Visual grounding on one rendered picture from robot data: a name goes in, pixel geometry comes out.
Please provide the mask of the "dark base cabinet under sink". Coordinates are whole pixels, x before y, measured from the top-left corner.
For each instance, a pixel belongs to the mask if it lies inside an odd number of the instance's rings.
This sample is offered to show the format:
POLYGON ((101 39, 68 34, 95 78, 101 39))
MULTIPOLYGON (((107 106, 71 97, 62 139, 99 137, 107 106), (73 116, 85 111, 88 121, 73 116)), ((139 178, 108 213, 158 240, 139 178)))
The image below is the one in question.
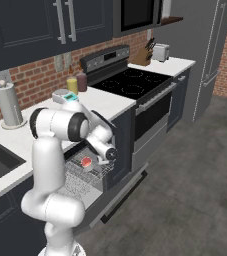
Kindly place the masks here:
POLYGON ((46 245, 45 223, 21 210, 21 200, 33 187, 29 177, 0 197, 0 256, 38 256, 46 245))

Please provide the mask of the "grey paper towel roll holder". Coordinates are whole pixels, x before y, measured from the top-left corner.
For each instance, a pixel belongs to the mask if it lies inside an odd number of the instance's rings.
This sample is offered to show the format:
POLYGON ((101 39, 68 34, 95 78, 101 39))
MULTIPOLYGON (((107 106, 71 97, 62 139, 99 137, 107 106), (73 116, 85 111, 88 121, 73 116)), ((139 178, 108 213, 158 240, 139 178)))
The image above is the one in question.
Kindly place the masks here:
POLYGON ((14 84, 5 80, 0 80, 0 109, 3 116, 1 123, 3 129, 18 129, 27 123, 22 116, 14 84))

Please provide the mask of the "dark dishwasher door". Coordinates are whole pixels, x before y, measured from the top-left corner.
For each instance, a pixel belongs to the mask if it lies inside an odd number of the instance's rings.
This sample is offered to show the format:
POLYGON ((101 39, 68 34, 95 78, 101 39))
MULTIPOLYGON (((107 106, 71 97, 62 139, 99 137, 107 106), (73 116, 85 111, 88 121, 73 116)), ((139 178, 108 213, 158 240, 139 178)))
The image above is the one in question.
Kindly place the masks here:
POLYGON ((130 172, 121 182, 109 191, 103 193, 87 210, 80 225, 73 229, 75 235, 79 235, 91 229, 102 216, 119 200, 119 198, 129 190, 135 180, 148 167, 146 162, 138 170, 130 172))

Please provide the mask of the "steel oven door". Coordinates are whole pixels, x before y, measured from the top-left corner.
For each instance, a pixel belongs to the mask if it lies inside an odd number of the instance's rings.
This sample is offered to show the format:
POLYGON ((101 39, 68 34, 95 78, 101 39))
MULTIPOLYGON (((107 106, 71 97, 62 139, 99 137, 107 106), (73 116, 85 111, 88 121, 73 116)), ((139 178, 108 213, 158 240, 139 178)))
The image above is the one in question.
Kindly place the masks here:
POLYGON ((167 129, 172 91, 135 117, 132 170, 141 167, 162 143, 167 129))

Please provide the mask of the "brown wooden wall shelf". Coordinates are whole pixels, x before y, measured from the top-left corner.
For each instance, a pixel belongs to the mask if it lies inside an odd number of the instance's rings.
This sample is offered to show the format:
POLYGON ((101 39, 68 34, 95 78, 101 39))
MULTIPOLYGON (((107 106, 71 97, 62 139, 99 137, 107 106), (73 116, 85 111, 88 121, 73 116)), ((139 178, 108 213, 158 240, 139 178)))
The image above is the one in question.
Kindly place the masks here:
POLYGON ((179 21, 182 21, 182 20, 183 20, 183 17, 176 17, 176 16, 170 16, 168 18, 162 18, 161 26, 176 23, 176 22, 179 22, 179 21))

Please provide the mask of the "red cup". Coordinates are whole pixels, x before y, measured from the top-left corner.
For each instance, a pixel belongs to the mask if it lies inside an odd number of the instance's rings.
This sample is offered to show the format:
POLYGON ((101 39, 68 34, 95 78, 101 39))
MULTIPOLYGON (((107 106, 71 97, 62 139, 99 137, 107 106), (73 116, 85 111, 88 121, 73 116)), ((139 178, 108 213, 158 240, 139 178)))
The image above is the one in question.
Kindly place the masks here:
POLYGON ((84 167, 84 168, 88 168, 92 165, 92 160, 90 157, 83 157, 82 160, 81 160, 81 165, 84 167))

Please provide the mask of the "wooden knife block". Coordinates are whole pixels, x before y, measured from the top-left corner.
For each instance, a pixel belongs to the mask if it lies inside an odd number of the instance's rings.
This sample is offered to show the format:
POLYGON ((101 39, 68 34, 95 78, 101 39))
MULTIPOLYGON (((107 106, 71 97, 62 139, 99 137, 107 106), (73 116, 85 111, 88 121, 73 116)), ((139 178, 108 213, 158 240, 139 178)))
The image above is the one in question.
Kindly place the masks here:
POLYGON ((132 64, 148 66, 153 55, 153 47, 155 38, 151 38, 144 48, 141 48, 137 56, 131 61, 132 64))

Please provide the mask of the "dark grey fridge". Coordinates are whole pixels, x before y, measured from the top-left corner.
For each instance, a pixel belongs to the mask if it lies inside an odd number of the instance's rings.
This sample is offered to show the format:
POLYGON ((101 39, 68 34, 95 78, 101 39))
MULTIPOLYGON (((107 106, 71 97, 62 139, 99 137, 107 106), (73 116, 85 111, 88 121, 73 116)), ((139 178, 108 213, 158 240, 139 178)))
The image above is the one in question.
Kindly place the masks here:
POLYGON ((158 43, 170 46, 170 56, 194 60, 183 119, 196 122, 211 103, 227 36, 227 0, 172 0, 171 14, 183 20, 155 28, 158 43))

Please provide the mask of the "dark red squeeze bottle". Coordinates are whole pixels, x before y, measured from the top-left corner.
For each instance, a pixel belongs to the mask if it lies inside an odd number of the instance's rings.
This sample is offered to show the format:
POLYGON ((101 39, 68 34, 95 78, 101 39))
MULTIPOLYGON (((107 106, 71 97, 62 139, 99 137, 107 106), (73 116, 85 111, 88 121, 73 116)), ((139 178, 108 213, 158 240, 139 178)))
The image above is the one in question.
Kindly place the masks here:
POLYGON ((87 75, 83 72, 82 69, 79 70, 79 72, 76 75, 76 78, 77 78, 78 90, 80 92, 86 92, 87 91, 87 75))

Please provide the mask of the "black and steel stove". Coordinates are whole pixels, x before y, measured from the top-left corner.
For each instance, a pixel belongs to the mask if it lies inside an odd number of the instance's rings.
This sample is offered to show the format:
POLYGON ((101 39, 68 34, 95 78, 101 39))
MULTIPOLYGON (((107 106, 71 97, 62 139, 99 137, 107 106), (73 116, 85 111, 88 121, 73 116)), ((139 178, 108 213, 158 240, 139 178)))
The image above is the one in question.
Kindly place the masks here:
POLYGON ((80 59, 89 86, 136 101, 139 105, 166 89, 173 77, 127 66, 129 46, 118 45, 80 59))

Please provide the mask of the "white jar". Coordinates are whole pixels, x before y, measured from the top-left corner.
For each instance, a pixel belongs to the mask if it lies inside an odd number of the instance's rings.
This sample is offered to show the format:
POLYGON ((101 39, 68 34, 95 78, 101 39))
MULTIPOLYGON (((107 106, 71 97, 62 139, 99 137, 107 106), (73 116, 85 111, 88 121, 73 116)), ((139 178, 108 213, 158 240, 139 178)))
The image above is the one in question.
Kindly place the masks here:
POLYGON ((162 18, 169 18, 172 0, 163 0, 162 18))

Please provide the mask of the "white toaster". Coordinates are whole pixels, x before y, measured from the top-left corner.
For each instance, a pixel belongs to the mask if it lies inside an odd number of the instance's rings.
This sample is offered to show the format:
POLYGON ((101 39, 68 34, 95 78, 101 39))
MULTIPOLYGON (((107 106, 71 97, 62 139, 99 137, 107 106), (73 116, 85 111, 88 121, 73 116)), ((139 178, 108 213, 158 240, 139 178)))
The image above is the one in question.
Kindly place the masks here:
POLYGON ((156 44, 153 48, 152 59, 159 62, 165 62, 169 59, 170 46, 166 44, 156 44))

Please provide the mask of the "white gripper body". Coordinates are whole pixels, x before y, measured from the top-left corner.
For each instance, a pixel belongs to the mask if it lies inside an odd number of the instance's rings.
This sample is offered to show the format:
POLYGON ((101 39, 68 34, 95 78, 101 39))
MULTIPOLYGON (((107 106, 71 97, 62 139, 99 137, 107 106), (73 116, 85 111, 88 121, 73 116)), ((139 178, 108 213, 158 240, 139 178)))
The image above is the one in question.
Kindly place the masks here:
POLYGON ((109 160, 103 159, 100 155, 97 156, 97 160, 98 160, 98 165, 107 165, 110 163, 109 160))

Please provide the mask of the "dark narrow base cabinet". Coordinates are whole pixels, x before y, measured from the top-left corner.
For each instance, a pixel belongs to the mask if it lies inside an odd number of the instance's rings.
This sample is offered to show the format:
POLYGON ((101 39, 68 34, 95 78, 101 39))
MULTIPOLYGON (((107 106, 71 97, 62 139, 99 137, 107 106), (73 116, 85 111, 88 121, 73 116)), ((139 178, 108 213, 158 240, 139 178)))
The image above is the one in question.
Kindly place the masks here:
POLYGON ((116 126, 115 147, 117 149, 117 159, 114 162, 114 168, 103 180, 105 191, 117 185, 130 171, 133 148, 133 116, 133 109, 130 108, 112 121, 116 126))

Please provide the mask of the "yellow squeeze bottle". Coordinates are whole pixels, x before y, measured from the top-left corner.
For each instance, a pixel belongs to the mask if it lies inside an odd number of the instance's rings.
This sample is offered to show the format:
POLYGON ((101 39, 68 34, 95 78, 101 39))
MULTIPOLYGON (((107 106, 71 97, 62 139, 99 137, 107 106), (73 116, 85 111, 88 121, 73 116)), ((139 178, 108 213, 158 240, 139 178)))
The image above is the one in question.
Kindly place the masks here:
POLYGON ((69 75, 67 78, 67 89, 74 94, 78 94, 77 78, 73 75, 72 67, 69 67, 69 75))

